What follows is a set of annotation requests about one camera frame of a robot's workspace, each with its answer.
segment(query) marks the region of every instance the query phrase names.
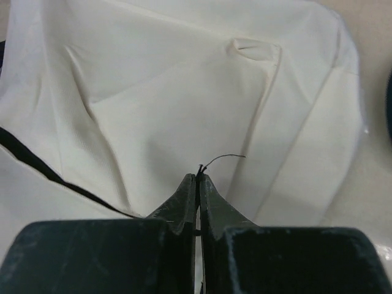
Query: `white cloth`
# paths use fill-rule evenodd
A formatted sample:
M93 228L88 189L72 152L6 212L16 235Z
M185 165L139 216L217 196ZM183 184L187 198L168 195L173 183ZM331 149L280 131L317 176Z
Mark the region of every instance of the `white cloth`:
M220 193L258 224L314 225L358 144L358 73L341 18L313 2L13 0L0 126L65 181L142 216L198 164L244 154L208 169ZM3 210L96 215L0 159Z

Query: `black edge trim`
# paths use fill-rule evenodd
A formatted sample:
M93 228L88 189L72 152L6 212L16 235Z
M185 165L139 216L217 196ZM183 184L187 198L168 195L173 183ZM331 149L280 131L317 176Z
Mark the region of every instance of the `black edge trim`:
M121 213L122 215L128 217L139 218L136 216L132 216L130 214L126 214L114 207L112 207L109 203L103 201L98 196L84 190L81 187L78 187L74 184L65 182L57 173L55 173L45 162L43 162L39 157L37 157L33 152L31 152L24 144L22 144L15 136L13 136L10 132L6 131L2 127L0 127L0 145L3 145L6 149L8 149L19 161L29 165L34 168L41 174L43 174L47 179L52 182L58 183L67 187L74 192L85 196L86 198L101 204L102 206L115 211L117 213Z

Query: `black wire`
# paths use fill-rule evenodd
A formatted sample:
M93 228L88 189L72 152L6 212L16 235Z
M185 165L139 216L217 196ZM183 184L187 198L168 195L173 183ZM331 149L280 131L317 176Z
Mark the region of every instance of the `black wire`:
M202 164L200 164L200 168L199 168L199 172L201 172L201 173L204 173L205 172L205 170L207 169L207 167L211 164L211 163L213 163L215 160L217 160L217 159L219 159L219 158L222 158L222 157L227 157L227 156L235 156L235 157L242 157L242 158L246 158L246 156L245 155L237 155L237 154L224 154L224 155L221 155L221 156L218 156L218 157L215 157L213 160L211 160L210 162L208 162L208 164L206 164L206 165L202 165Z

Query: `metal jaw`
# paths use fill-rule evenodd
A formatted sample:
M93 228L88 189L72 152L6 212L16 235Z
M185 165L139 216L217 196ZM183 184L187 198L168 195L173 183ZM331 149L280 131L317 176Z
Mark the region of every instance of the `metal jaw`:
M28 225L0 269L0 293L193 294L197 235L203 293L392 293L360 231L259 227L202 167L145 219Z

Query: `crease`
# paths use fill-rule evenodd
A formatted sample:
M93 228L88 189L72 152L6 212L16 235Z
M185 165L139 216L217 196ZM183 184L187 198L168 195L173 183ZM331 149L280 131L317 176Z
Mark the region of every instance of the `crease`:
M257 210L255 211L255 214L252 216L252 220L253 220L253 221L255 220L255 218L257 217L257 215L259 214L259 212L260 212L262 206L263 206L263 205L266 203L266 201L271 197L271 191L272 191L272 189L273 189L273 187L274 187L274 185L275 185L275 182L277 181L277 179L278 179L278 177L279 177L279 174L280 174L280 172L281 172L281 170L282 170L282 167L285 165L285 163L286 163L286 161L287 161L287 159L288 159L288 157L289 157L289 155L290 155L292 149L293 149L294 146L295 146L295 143L298 141L298 139L299 139L299 137L300 137L300 134L302 133L302 131L303 131L303 129L304 129L304 127L305 127L307 121L309 120L309 117L310 117L310 115L311 115L311 113L312 113L312 111L313 111L315 105L317 104L317 101L319 100L319 98L320 98L320 96L321 96L321 92L323 91L323 89L324 89L324 87L325 87L327 81L329 80L332 71L333 71L333 68L331 67L330 70L328 71L328 74L325 76L325 78L324 78L324 80L323 80L323 83L321 84L321 87L318 89L318 92L317 92L317 95L316 95L316 99L314 100L314 103L312 104L311 109L309 109L309 111L308 111L308 113L307 113L307 115L306 115L304 121L303 121L302 124L301 124L300 129L299 129L298 132L297 132L297 135L296 135L295 139L292 141L292 143L290 144L290 147L289 147L288 151L287 151L286 154L285 154L284 160L283 160L282 163L280 164L280 166L279 166L279 168L278 168L278 170L277 170L277 172L276 172L276 174L275 174L275 176L274 176L274 179L272 180L271 184L269 185L269 188L267 189L267 191L266 191L266 193L265 193L265 197L262 198L260 204L258 205Z
M42 22L40 23L41 26L41 38L42 38L42 53L43 53L43 62L45 64L45 71L48 72L48 53L46 50L46 46L45 46L45 36L43 33L43 27L42 27ZM50 104L51 104L51 108L53 111L53 116L54 116L54 121L55 121L55 129L56 129L56 142L57 142L57 148L58 148L58 153L59 153L59 163L60 163L60 171L59 174L63 175L64 172L64 166L63 166L63 162L62 162L62 151L61 151L61 143L60 143L60 129L59 129L59 122L58 122L58 115L57 115L57 111L55 109L55 103L53 102L53 89L51 87L51 83L48 83L48 88L49 88L49 92L50 92Z
M103 147L104 150L106 150L106 154L108 155L108 160L112 163L110 165L111 169L114 172L114 179L115 179L115 183L116 183L116 187L119 189L119 196L122 198L122 202L125 204L126 207L128 207L127 209L127 213L132 213L132 206L130 204L129 198L127 196L127 189L125 187L125 182L124 182L124 177L123 174L121 173L121 169L119 167L118 164L118 160L115 156L115 152L113 151L113 148L111 147L110 143L108 142L108 140L106 139L106 137L103 135L100 127L99 127L99 123L98 120L96 119L95 115L92 113L91 109L88 107L88 103L85 99L85 95L83 94L83 91L81 90L81 86L78 83L78 78L80 77L79 72L81 72L77 62L76 62L76 58L73 55L72 51L69 50L69 48L67 46L64 46L64 48L66 49L66 52L69 55L69 58L71 60L71 73L72 73L72 78L73 78L73 82L75 83L79 96L81 97L81 101L82 104L84 106L84 109L89 117L89 119L91 120L92 124L94 125L94 128L96 130L96 134L98 135L100 141L103 143Z
M205 31L205 32L208 32L213 35L230 36L230 34L231 34L230 31L226 31L226 32L213 31L213 30L208 29L206 27L199 26L194 23L189 23L189 22L168 16L168 15L153 11L151 9L147 9L142 6L135 5L135 4L125 3L125 2L117 1L117 0L101 0L101 1L109 3L109 4L113 4L114 6L117 6L122 9L130 10L133 13L143 15L148 18L153 18L154 20L166 21L167 23L173 23L176 25L186 26L187 28L198 29L200 31Z
M258 100L258 104L256 106L256 110L255 110L254 115L253 115L253 117L251 119L251 123L249 125L247 134L245 136L243 147L241 148L241 154L243 154L245 156L248 155L249 148L250 148L250 145L252 143L252 137L253 137L252 135L253 135L254 130L255 130L256 126L257 126L257 122L259 121L260 116L261 116L261 114L263 112L263 109L264 109L264 106L266 104L266 101L270 97L272 88L273 88L273 86L275 84L277 73L278 73L279 68L281 66L281 61L282 61L282 48L279 47L279 57L278 57L278 62L277 62L274 74L271 77L271 81L269 81L269 86L265 90L265 93L263 93L260 96L259 100ZM233 173L232 179L237 178L238 174L241 172L241 170L243 170L243 166L244 166L244 160L240 159L239 162L236 165L236 168L235 168L235 171ZM230 184L230 187L228 188L228 191L232 190L234 184L235 184L235 181L232 180L231 184ZM228 197L227 197L227 201L230 202L232 200L232 198L233 198L233 195L229 193Z

